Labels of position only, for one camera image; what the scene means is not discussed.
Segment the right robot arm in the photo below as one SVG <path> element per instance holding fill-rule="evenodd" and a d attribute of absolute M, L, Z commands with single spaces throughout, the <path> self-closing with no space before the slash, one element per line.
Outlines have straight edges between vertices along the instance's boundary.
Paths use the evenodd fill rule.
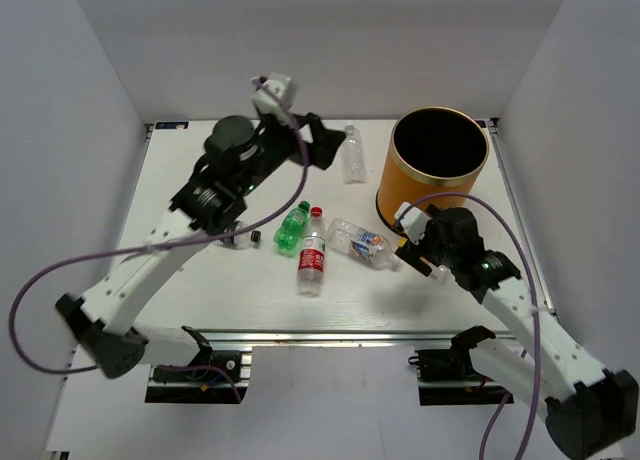
<path fill-rule="evenodd" d="M 397 256 L 424 275 L 445 267 L 531 357 L 520 357 L 490 330 L 472 327 L 452 341 L 451 364 L 459 376 L 497 381 L 535 412 L 570 459 L 586 459 L 635 432 L 638 382 L 625 370 L 609 370 L 538 306 L 528 277 L 506 255 L 485 248 L 468 209 L 421 210 L 405 202 L 394 219 L 407 238 Z"/>

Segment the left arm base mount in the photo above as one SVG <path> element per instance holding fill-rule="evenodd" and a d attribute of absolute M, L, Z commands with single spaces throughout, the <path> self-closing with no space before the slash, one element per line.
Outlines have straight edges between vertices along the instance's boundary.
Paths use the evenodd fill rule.
<path fill-rule="evenodd" d="M 251 351 L 213 350 L 208 369 L 178 371 L 153 367 L 145 392 L 148 404 L 234 405 L 249 385 Z"/>

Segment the yellow cap small bottle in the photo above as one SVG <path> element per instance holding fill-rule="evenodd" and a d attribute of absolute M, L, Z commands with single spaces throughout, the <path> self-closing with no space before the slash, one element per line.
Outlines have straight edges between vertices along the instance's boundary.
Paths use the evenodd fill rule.
<path fill-rule="evenodd" d="M 418 248 L 417 245 L 406 238 L 402 238 L 395 250 L 395 255 L 404 263 L 412 267 L 415 271 L 431 279 L 442 283 L 449 271 L 444 266 L 437 266 L 430 261 Z"/>

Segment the red label Nongfu water bottle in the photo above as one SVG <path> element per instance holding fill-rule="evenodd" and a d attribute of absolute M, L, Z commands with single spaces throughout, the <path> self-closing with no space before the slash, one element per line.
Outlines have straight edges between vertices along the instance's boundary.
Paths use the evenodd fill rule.
<path fill-rule="evenodd" d="M 323 210 L 311 208 L 311 215 L 304 236 L 297 269 L 297 287 L 300 294 L 316 297 L 321 293 L 326 256 L 326 227 Z"/>

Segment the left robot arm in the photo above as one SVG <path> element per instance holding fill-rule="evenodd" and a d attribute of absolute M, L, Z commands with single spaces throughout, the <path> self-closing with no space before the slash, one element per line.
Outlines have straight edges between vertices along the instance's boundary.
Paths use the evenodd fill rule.
<path fill-rule="evenodd" d="M 326 128 L 313 113 L 297 121 L 311 132 L 304 151 L 298 129 L 272 114 L 260 115 L 257 124 L 240 115 L 217 121 L 143 251 L 126 256 L 81 296 L 66 294 L 57 301 L 58 314 L 105 377 L 119 378 L 139 364 L 182 371 L 191 379 L 209 372 L 212 349 L 199 332 L 145 326 L 137 317 L 214 236 L 230 232 L 246 209 L 246 196 L 284 162 L 322 170 L 332 164 L 345 134 Z"/>

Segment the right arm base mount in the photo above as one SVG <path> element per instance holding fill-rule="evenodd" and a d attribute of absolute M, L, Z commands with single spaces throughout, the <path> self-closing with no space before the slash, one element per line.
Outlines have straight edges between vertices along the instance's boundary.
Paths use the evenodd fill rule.
<path fill-rule="evenodd" d="M 498 405 L 513 397 L 488 377 L 464 366 L 450 350 L 417 350 L 408 358 L 416 370 L 421 406 Z"/>

